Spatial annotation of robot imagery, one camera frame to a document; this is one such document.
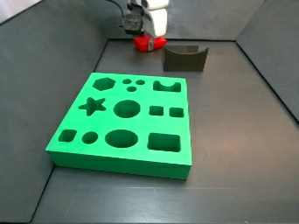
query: white robot part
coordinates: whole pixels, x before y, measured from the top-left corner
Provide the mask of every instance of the white robot part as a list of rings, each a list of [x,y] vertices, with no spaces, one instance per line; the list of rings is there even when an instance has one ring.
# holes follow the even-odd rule
[[[158,38],[165,34],[166,11],[144,10],[144,31],[153,37]]]
[[[169,0],[128,0],[129,4],[137,4],[144,9],[154,11],[168,6]]]
[[[128,0],[144,9],[144,27],[142,30],[152,38],[158,38],[165,34],[166,10],[169,0]]]

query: hexagonal hole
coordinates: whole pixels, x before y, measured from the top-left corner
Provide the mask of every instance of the hexagonal hole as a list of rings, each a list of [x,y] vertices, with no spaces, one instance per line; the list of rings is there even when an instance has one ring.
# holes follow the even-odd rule
[[[114,80],[109,78],[102,78],[102,79],[94,80],[91,87],[98,91],[103,91],[113,88],[114,84],[116,84]]]

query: gray wall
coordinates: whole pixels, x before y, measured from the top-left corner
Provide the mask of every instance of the gray wall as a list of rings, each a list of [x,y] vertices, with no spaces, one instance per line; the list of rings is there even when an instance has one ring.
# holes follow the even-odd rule
[[[43,149],[106,43],[91,4],[42,1],[0,27],[0,222],[33,216]]]
[[[116,0],[126,8],[126,1]],[[170,0],[168,11],[168,39],[236,40],[262,0]],[[130,39],[120,25],[120,12],[102,0],[97,9],[102,31],[110,39]]]
[[[299,1],[268,0],[237,44],[299,121]]]

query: circular hole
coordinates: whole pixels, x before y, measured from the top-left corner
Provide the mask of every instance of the circular hole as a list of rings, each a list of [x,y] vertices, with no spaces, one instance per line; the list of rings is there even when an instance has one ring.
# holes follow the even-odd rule
[[[134,91],[136,91],[136,87],[128,87],[125,90],[126,90],[128,92],[134,92]]]
[[[132,81],[129,79],[122,80],[124,84],[129,84]]]
[[[137,81],[134,82],[134,84],[141,86],[141,85],[145,84],[145,82],[144,82],[142,80],[137,80]]]
[[[93,144],[98,139],[98,134],[93,131],[87,132],[82,138],[81,138],[81,142],[83,144]]]
[[[106,133],[105,140],[106,144],[116,148],[128,148],[136,144],[137,136],[129,130],[117,129]]]
[[[114,113],[122,118],[133,117],[140,112],[140,105],[136,101],[120,101],[114,106]]]

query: star-shaped hole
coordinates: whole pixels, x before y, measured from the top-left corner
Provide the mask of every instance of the star-shaped hole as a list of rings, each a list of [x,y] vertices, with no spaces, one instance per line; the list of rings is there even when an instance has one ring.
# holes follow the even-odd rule
[[[86,110],[86,116],[90,116],[95,110],[105,111],[106,108],[101,105],[105,99],[93,100],[90,97],[86,99],[86,104],[78,106],[78,109]]]

